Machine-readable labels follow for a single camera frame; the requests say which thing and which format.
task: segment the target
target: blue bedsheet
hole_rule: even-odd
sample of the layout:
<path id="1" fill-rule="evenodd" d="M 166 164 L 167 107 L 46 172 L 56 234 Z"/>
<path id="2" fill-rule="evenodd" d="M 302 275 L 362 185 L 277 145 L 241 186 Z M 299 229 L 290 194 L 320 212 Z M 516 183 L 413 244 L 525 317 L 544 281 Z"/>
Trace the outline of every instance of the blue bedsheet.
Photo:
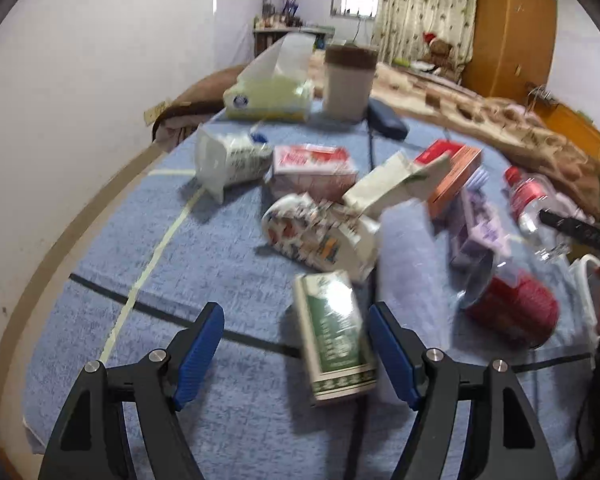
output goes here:
<path id="1" fill-rule="evenodd" d="M 366 125 L 349 126 L 323 119 L 317 104 L 307 124 L 264 124 L 259 132 L 272 143 L 311 142 L 345 146 L 362 174 L 370 168 Z M 398 150 L 413 157 L 433 140 L 455 136 L 441 128 L 408 121 L 405 143 L 374 139 L 376 164 Z M 250 124 L 223 120 L 220 114 L 209 129 L 236 132 Z M 192 169 L 194 138 L 167 156 L 157 169 Z M 495 150 L 483 148 L 483 162 L 491 172 L 487 194 L 500 208 L 501 176 L 506 161 Z M 196 193 L 199 184 L 186 175 L 147 176 L 129 194 L 78 264 L 75 276 L 47 321 L 27 371 L 23 409 L 26 425 L 40 451 L 48 441 L 56 417 L 80 368 L 97 358 L 109 336 L 129 290 L 151 260 L 154 247 Z M 126 320 L 107 365 L 138 361 L 153 348 L 164 347 L 180 329 L 166 319 L 193 320 L 207 301 L 224 308 L 226 328 L 266 342 L 298 348 L 299 335 L 292 310 L 291 281 L 311 272 L 275 253 L 264 243 L 260 217 L 271 197 L 259 185 L 239 186 L 216 205 L 205 196 L 179 227 L 138 295 L 153 310 L 133 310 Z M 503 218 L 509 219 L 506 212 Z M 439 243 L 446 243 L 444 234 Z M 446 254 L 446 247 L 440 257 Z M 571 295 L 565 269 L 552 270 L 554 293 L 560 302 L 560 326 L 539 354 L 524 352 L 507 358 L 532 362 L 586 351 L 582 317 Z M 84 286 L 85 280 L 91 283 Z M 108 298 L 103 296 L 106 290 Z M 361 306 L 370 303 L 368 286 L 356 291 Z M 448 289 L 453 308 L 455 291 Z M 425 326 L 414 329 L 426 331 Z M 506 352 L 496 338 L 471 327 L 463 328 L 462 344 L 449 349 L 454 357 L 483 362 Z M 589 377 L 587 360 L 520 375 L 521 382 L 546 432 L 555 463 L 565 477 L 574 463 L 574 417 Z M 397 464 L 413 423 L 407 405 L 382 404 L 371 395 L 364 425 L 362 450 L 353 464 L 347 461 L 359 402 L 310 407 L 302 362 L 285 351 L 250 348 L 223 340 L 199 398 L 179 415 L 202 472 L 208 480 L 236 478 L 342 478 L 347 467 L 357 467 L 356 478 L 385 479 Z M 454 478 L 462 455 L 466 407 L 459 406 L 458 424 L 444 478 Z M 125 412 L 138 478 L 152 478 L 134 409 Z"/>

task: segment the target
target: bed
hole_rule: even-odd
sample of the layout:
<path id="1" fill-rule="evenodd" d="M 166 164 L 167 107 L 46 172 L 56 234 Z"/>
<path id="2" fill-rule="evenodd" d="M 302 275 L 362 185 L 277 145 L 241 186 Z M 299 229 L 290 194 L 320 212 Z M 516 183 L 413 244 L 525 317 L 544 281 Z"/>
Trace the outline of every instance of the bed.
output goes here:
<path id="1" fill-rule="evenodd" d="M 360 170 L 372 169 L 398 150 L 415 157 L 433 140 L 451 138 L 482 148 L 490 172 L 486 193 L 506 213 L 502 173 L 508 162 L 480 142 L 437 126 L 407 120 L 405 142 L 382 137 L 368 142 L 365 123 L 327 120 L 320 102 L 307 124 L 266 123 L 258 131 L 277 144 L 345 146 Z M 211 132 L 249 130 L 221 112 Z M 386 479 L 406 443 L 414 413 L 407 404 L 384 404 L 375 394 L 312 408 L 291 309 L 291 282 L 311 272 L 268 247 L 260 218 L 271 204 L 267 189 L 249 184 L 231 189 L 219 206 L 193 175 L 194 136 L 177 147 L 129 194 L 68 277 L 27 370 L 24 423 L 32 450 L 43 452 L 56 417 L 80 368 L 107 351 L 107 366 L 138 361 L 164 348 L 196 319 L 207 301 L 224 308 L 225 334 L 203 389 L 179 419 L 196 461 L 208 480 L 236 478 Z M 445 232 L 436 245 L 446 255 Z M 547 273 L 560 304 L 552 338 L 535 351 L 511 351 L 471 324 L 449 324 L 448 351 L 465 362 L 486 364 L 501 356 L 518 377 L 549 443 L 560 478 L 576 463 L 575 419 L 590 378 L 587 332 L 566 264 Z M 454 308 L 457 291 L 444 284 Z M 358 286 L 369 306 L 370 284 Z M 419 318 L 411 324 L 425 345 Z M 112 338 L 112 331 L 119 331 Z M 443 478 L 455 478 L 463 450 L 468 403 L 458 408 Z M 139 479 L 153 477 L 138 418 L 125 407 L 132 457 Z"/>

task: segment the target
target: metal screw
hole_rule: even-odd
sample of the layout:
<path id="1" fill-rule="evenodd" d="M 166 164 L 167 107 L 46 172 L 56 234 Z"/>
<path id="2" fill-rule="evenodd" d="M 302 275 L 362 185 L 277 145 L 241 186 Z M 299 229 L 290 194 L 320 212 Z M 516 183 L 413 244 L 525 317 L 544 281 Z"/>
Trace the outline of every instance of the metal screw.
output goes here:
<path id="1" fill-rule="evenodd" d="M 494 370 L 500 373 L 504 373 L 509 370 L 509 365 L 507 365 L 502 359 L 496 359 L 491 366 L 493 366 Z"/>
<path id="2" fill-rule="evenodd" d="M 438 361 L 442 361 L 444 357 L 445 354 L 442 350 L 439 350 L 437 348 L 429 348 L 429 350 L 427 350 L 427 358 L 429 358 L 433 362 L 437 363 Z"/>
<path id="3" fill-rule="evenodd" d="M 161 348 L 158 348 L 157 350 L 153 350 L 149 354 L 149 361 L 151 361 L 152 363 L 160 363 L 164 361 L 165 357 L 167 357 L 167 352 L 165 352 Z"/>
<path id="4" fill-rule="evenodd" d="M 84 371 L 88 374 L 93 374 L 98 368 L 100 368 L 100 361 L 89 361 L 84 365 Z"/>

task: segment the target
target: green box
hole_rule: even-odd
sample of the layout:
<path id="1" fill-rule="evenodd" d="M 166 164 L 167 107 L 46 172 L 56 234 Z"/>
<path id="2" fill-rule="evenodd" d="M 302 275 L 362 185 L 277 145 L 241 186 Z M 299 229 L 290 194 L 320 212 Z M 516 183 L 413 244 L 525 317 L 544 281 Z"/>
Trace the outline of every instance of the green box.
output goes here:
<path id="1" fill-rule="evenodd" d="M 296 276 L 294 305 L 315 403 L 375 387 L 375 359 L 347 273 Z"/>

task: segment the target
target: red cylindrical can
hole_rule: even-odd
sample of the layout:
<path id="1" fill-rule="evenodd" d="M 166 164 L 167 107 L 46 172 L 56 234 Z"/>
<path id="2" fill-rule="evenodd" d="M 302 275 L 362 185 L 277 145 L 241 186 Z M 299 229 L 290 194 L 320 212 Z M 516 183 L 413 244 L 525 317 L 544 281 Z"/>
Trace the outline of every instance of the red cylindrical can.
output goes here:
<path id="1" fill-rule="evenodd" d="M 537 278 L 493 253 L 474 268 L 461 308 L 481 325 L 532 348 L 551 337 L 560 313 L 554 295 Z"/>

